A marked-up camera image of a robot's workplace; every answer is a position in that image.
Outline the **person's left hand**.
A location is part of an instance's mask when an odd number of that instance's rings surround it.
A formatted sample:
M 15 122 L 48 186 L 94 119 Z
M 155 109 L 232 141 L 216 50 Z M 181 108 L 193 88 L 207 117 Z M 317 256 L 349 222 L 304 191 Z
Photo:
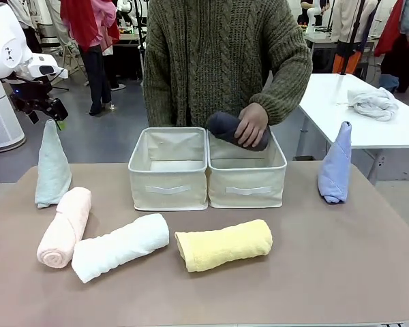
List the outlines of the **person's left hand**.
M 240 123 L 234 137 L 242 147 L 256 147 L 262 140 L 269 118 L 266 110 L 257 103 L 242 109 L 239 114 Z

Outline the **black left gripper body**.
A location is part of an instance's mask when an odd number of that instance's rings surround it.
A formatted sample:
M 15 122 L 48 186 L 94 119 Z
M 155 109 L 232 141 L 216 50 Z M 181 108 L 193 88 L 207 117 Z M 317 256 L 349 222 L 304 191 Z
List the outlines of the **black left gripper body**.
M 10 100 L 17 111 L 30 113 L 33 110 L 46 111 L 50 108 L 51 84 L 42 79 L 32 82 L 11 84 Z

